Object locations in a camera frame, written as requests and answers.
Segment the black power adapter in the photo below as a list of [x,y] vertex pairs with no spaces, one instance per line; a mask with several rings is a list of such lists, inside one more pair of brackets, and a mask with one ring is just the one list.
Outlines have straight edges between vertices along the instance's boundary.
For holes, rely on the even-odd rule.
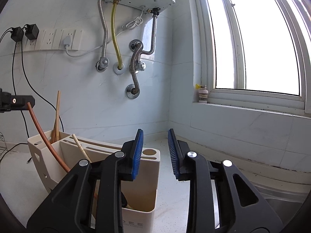
[[21,27],[13,28],[11,32],[11,39],[13,39],[15,42],[19,42],[23,40],[24,31]]
[[25,36],[29,40],[37,39],[38,34],[39,34],[39,28],[38,28],[38,26],[36,24],[28,24],[28,25],[26,25]]

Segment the yellow gas hose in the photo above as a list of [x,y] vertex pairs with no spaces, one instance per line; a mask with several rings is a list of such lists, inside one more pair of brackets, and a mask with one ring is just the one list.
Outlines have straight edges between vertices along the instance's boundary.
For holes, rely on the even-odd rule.
[[114,48],[116,50],[117,58],[118,58],[118,63],[119,63],[118,69],[121,70],[122,69],[122,57],[121,57],[120,49],[118,46],[115,25],[114,25],[114,19],[115,19],[116,8],[117,8],[118,3],[119,3],[119,0],[113,1],[112,12],[111,12],[111,36],[112,36],[112,41],[114,43]]

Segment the window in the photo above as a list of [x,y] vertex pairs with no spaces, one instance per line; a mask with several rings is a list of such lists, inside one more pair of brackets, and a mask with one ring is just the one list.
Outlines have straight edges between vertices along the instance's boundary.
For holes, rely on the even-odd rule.
[[197,1],[209,103],[311,113],[311,8],[303,0]]

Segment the tiled wall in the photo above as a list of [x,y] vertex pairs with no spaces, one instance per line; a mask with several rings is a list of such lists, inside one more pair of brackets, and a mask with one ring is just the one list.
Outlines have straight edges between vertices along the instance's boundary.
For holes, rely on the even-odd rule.
[[226,154],[311,172],[310,118],[192,102],[201,79],[197,10],[195,0],[176,4],[169,127]]
[[[109,31],[111,8],[112,4],[104,4]],[[137,9],[118,5],[117,32],[122,24],[139,15]],[[144,23],[139,28],[118,36],[123,62],[127,67],[133,54],[128,47],[131,40],[142,39],[145,48],[150,48],[152,15],[144,15],[143,19]],[[138,128],[142,128],[145,134],[164,131],[169,111],[172,19],[170,10],[158,17],[156,49],[152,56],[142,56],[147,69],[137,75],[141,92],[135,100],[125,96],[125,88],[133,83],[130,72],[127,70],[118,76],[113,72],[112,66],[117,58],[112,43],[107,47],[110,66],[103,73],[95,69],[101,49],[82,58],[71,58],[64,51],[53,50],[24,53],[29,81],[53,104],[56,103],[57,91],[61,90],[60,115],[65,132],[105,141],[134,136]],[[97,0],[9,0],[0,15],[0,32],[12,26],[22,27],[26,23],[36,23],[39,29],[82,28],[82,50],[100,46],[103,41]],[[7,34],[0,45],[0,87],[11,93],[14,92],[11,78],[14,44]],[[55,111],[27,85],[21,68],[21,54],[15,56],[14,68],[17,94],[34,95],[34,111],[42,128],[52,129]],[[30,136],[36,135],[37,131],[26,111],[25,117]],[[27,139],[20,112],[0,114],[0,131],[7,141],[25,142]]]

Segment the coiled white cable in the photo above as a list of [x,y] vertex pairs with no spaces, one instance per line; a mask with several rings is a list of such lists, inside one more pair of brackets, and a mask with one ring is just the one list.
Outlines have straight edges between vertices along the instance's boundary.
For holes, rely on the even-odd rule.
[[[144,22],[144,20],[142,19],[143,13],[144,13],[144,10],[142,10],[142,13],[141,13],[141,15],[139,17],[136,17],[132,21],[122,25],[122,31],[120,31],[116,36],[118,36],[120,33],[124,32],[124,31],[127,31],[127,30],[131,31],[131,30],[134,30],[135,28],[137,28],[138,26],[140,26]],[[93,51],[95,51],[95,50],[97,50],[99,48],[102,48],[102,47],[103,47],[102,45],[101,46],[97,46],[94,49],[89,50],[89,51],[87,51],[85,53],[82,53],[82,54],[79,54],[79,55],[71,55],[71,54],[68,53],[68,46],[66,47],[66,45],[65,45],[65,51],[66,51],[66,54],[68,56],[72,57],[72,58],[80,58],[80,57],[83,57],[84,55],[87,55],[90,52],[93,52]]]

